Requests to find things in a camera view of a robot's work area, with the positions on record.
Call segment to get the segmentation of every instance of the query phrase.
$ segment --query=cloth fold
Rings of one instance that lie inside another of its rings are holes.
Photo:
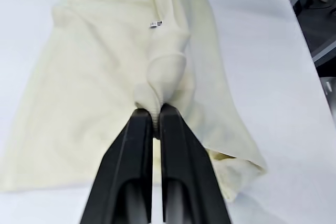
[[[155,126],[163,103],[208,149],[227,200],[265,172],[230,96],[208,0],[63,0],[53,19],[13,124],[1,191],[92,181],[133,110],[147,109]]]

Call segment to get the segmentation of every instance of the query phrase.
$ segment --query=metal machine part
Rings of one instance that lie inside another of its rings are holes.
[[[336,77],[323,77],[320,81],[336,126]]]
[[[133,112],[106,151],[81,224],[151,222],[153,126],[149,112]],[[209,156],[178,110],[159,116],[163,219],[167,224],[231,224]]]

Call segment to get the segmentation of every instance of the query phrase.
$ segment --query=white table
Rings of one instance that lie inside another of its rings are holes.
[[[0,150],[56,1],[0,0]],[[334,223],[336,131],[289,0],[210,2],[235,104],[269,165],[228,205],[233,224]],[[78,223],[89,190],[2,194],[0,223]]]

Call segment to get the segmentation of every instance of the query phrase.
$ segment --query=crumpled fabric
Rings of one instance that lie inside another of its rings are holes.
[[[13,124],[1,191],[91,182],[133,110],[147,109],[155,127],[164,103],[207,148],[228,201],[265,173],[230,96],[208,0],[62,0],[53,19]]]

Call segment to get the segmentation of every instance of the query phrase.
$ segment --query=cream cloth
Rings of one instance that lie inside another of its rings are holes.
[[[133,110],[147,109],[155,125],[165,102],[209,150],[226,199],[265,171],[232,102],[207,0],[64,0],[53,18],[16,115],[0,190],[92,181]],[[163,24],[150,29],[156,20]]]

